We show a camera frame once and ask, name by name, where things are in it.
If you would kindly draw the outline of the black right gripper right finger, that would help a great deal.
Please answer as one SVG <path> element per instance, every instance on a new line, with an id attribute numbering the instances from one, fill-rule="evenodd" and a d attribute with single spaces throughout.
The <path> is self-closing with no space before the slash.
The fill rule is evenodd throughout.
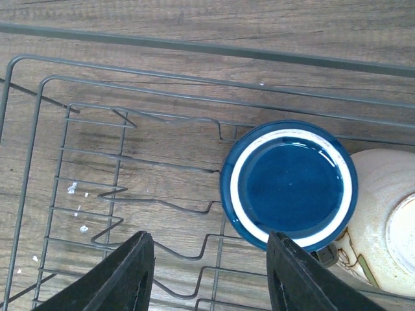
<path id="1" fill-rule="evenodd" d="M 283 233 L 267 242 L 267 278 L 273 310 L 383 310 L 333 275 Z"/>

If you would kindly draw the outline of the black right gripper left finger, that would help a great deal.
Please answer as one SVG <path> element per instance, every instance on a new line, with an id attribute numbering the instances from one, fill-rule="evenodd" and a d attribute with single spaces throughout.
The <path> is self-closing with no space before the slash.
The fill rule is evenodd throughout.
<path id="1" fill-rule="evenodd" d="M 36 310 L 148 310 L 155 255 L 151 234 L 138 231 L 72 285 Z"/>

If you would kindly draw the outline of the cream ceramic bowl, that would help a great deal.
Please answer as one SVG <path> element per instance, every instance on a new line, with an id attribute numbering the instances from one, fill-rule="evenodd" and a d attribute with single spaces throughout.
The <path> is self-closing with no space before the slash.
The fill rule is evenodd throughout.
<path id="1" fill-rule="evenodd" d="M 359 193 L 334 242 L 337 264 L 361 282 L 414 297 L 414 153 L 371 149 L 351 158 Z"/>

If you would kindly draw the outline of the blue ceramic mug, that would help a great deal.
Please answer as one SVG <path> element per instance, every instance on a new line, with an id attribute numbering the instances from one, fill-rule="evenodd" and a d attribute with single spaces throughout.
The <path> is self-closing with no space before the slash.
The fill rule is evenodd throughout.
<path id="1" fill-rule="evenodd" d="M 295 120 L 263 124 L 236 141 L 219 184 L 230 224 L 259 249 L 273 231 L 308 252 L 323 249 L 346 228 L 358 198 L 348 151 L 326 130 Z"/>

